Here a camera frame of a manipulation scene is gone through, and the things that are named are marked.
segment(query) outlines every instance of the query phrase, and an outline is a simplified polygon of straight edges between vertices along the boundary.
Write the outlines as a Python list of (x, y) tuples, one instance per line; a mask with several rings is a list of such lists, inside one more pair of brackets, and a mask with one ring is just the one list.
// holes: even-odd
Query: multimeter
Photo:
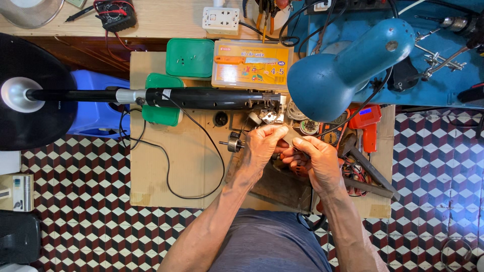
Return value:
[(321, 126), (319, 126), (319, 134), (321, 134), (321, 137), (319, 137), (319, 139), (338, 149), (339, 142), (341, 141), (341, 136), (345, 132), (345, 129), (348, 123), (345, 123), (343, 126), (329, 133), (325, 133), (325, 131), (332, 130), (333, 128), (341, 125), (341, 123), (343, 123), (348, 118), (348, 116), (349, 116), (349, 109), (346, 109), (345, 112), (343, 112), (343, 114), (341, 114), (335, 120), (328, 123), (321, 124)]

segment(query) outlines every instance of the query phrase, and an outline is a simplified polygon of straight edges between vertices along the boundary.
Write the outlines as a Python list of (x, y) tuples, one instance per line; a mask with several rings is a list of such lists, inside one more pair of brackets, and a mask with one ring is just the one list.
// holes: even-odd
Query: knife blade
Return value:
[(215, 56), (213, 61), (217, 64), (244, 64), (244, 63), (276, 63), (276, 58), (248, 58), (233, 56)]

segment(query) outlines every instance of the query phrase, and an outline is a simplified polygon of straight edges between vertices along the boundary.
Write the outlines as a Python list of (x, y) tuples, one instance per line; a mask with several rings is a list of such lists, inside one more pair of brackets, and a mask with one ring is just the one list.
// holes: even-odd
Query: blue workbench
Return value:
[[(303, 5), (302, 2), (295, 5), (296, 9), (300, 9)], [(484, 0), (448, 0), (469, 9), (480, 12), (484, 9)], [(398, 10), (402, 10), (404, 7), (412, 4), (412, 1), (398, 1)], [(436, 5), (433, 3), (423, 2), (401, 14), (400, 18), (411, 24), (415, 32), (428, 33), (438, 27), (437, 22), (414, 18), (414, 15), (424, 15), (430, 17), (446, 17), (446, 16), (462, 16), (462, 12)], [(330, 25), (326, 34), (324, 35), (323, 44), (321, 50), (326, 45), (337, 41), (354, 41), (363, 33), (365, 33), (372, 26), (379, 21), (387, 18), (392, 18), (392, 12), (361, 12), (361, 13), (345, 13), (336, 22)], [(308, 33), (314, 32), (321, 27), (326, 20), (326, 14), (321, 15), (301, 15), (299, 22), (294, 20), (289, 25), (288, 33), (294, 31), (295, 35), (300, 36), (301, 41), (307, 36)], [(315, 47), (318, 41), (318, 35), (314, 35), (308, 45), (303, 45), (302, 52), (310, 53)], [(429, 49), (433, 52), (439, 52), (443, 57), (449, 57), (465, 45), (466, 39), (460, 37), (449, 30), (441, 29), (436, 33), (430, 35), (418, 42), (419, 45)], [(410, 54), (413, 65), (419, 72), (429, 67), (427, 62), (424, 61), (424, 55), (428, 53), (423, 52), (418, 48), (414, 48)], [(404, 92), (395, 92), (388, 89), (384, 89), (371, 101), (378, 104), (397, 104), (397, 105), (417, 105), (417, 106), (466, 106), (462, 105), (456, 99), (456, 94), (470, 88), (472, 85), (484, 81), (484, 58), (480, 57), (476, 50), (468, 51), (455, 60), (459, 63), (467, 62), (462, 71), (451, 72), (449, 68), (435, 72), (427, 82), (419, 81), (419, 83), (412, 89)], [(385, 77), (385, 72), (378, 75), (378, 78)], [(369, 84), (366, 88), (358, 92), (353, 101), (363, 102), (372, 92), (369, 88)]]

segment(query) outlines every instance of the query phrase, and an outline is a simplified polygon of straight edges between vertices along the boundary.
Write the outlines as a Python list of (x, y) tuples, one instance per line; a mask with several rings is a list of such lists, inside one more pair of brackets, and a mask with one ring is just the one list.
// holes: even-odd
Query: white electrical socket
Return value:
[(331, 7), (331, 0), (328, 0), (328, 3), (319, 3), (316, 6), (314, 6), (314, 11), (325, 11)]
[(202, 28), (210, 34), (238, 35), (239, 14), (240, 9), (205, 7)]

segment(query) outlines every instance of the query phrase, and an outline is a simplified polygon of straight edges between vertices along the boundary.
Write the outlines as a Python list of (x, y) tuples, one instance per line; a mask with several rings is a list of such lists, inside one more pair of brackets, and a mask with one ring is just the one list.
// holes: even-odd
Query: cardboard sheet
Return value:
[[(166, 52), (133, 52), (131, 54), (130, 81), (132, 89), (142, 89), (149, 73), (165, 74)], [(206, 86), (207, 81), (184, 80), (186, 86)], [(232, 154), (218, 141), (227, 141), (229, 124), (219, 128), (213, 126), (216, 112), (189, 111), (210, 133), (222, 154), (226, 166)], [(382, 121), (378, 124), (378, 152), (372, 154), (371, 162), (389, 181), (392, 180), (394, 106), (382, 109)], [(131, 134), (141, 134), (141, 114), (131, 115)], [(222, 176), (222, 164), (212, 143), (204, 132), (186, 116), (176, 127), (147, 124), (143, 139), (163, 146), (170, 158), (170, 186), (182, 196), (200, 196), (213, 190)], [(206, 208), (216, 197), (225, 182), (211, 196), (203, 199), (181, 199), (173, 195), (166, 186), (167, 161), (163, 151), (157, 147), (139, 144), (131, 151), (131, 195), (130, 203), (135, 206), (192, 207)], [(390, 200), (368, 194), (353, 199), (361, 217), (390, 217)], [(248, 195), (243, 208), (268, 209), (273, 211), (294, 211), (282, 205), (275, 205), (259, 196)]]

